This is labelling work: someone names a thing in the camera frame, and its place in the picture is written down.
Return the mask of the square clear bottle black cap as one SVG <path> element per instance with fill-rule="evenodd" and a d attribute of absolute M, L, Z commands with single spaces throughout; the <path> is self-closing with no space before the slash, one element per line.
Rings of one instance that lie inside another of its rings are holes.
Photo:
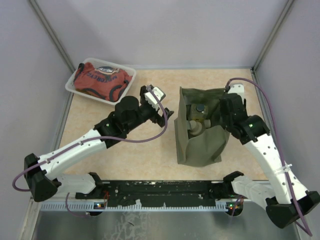
<path fill-rule="evenodd" d="M 208 113 L 209 113 L 209 107 L 207 105 L 202 103 L 199 103 L 199 104 L 193 103 L 190 106 L 188 120 L 203 122 L 207 118 Z"/>

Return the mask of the green bottle white cap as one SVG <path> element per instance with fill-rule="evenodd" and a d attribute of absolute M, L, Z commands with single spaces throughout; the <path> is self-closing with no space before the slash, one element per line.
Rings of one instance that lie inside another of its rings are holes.
<path fill-rule="evenodd" d="M 198 136 L 211 127 L 211 121 L 209 119 L 205 119 L 203 122 L 191 120 L 189 121 L 189 125 L 189 134 L 191 136 Z"/>

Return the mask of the olive green canvas bag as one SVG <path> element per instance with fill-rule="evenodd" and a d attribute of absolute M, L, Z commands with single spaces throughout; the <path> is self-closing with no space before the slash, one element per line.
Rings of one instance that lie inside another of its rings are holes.
<path fill-rule="evenodd" d="M 196 89 L 180 88 L 178 115 L 174 120 L 177 163 L 191 167 L 205 167 L 221 161 L 230 133 L 221 123 L 220 98 L 225 94 L 222 88 Z M 198 136 L 189 133 L 188 115 L 192 104 L 208 106 L 206 120 L 211 127 Z"/>

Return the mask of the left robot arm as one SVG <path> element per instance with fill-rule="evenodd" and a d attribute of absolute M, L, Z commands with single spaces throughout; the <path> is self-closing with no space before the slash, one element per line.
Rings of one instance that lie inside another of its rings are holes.
<path fill-rule="evenodd" d="M 158 87 L 147 85 L 140 88 L 140 99 L 125 96 L 107 118 L 77 140 L 51 153 L 36 156 L 29 154 L 24 159 L 24 178 L 35 202 L 46 201 L 56 194 L 77 194 L 95 199 L 104 192 L 102 180 L 95 172 L 83 175 L 65 174 L 64 171 L 81 160 L 113 147 L 120 142 L 145 143 L 146 140 L 130 140 L 128 134 L 151 121 L 164 131 L 173 114 L 161 104 L 165 93 Z"/>

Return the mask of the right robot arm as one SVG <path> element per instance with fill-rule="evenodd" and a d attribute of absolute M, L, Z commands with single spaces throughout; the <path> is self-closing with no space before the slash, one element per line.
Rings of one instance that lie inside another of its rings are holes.
<path fill-rule="evenodd" d="M 223 179 L 224 194 L 229 198 L 242 195 L 258 204 L 281 229 L 313 210 L 320 202 L 319 193 L 309 191 L 291 166 L 281 162 L 264 120 L 258 115 L 249 116 L 246 102 L 236 93 L 227 93 L 219 101 L 226 130 L 253 154 L 271 185 L 266 187 L 235 171 Z"/>

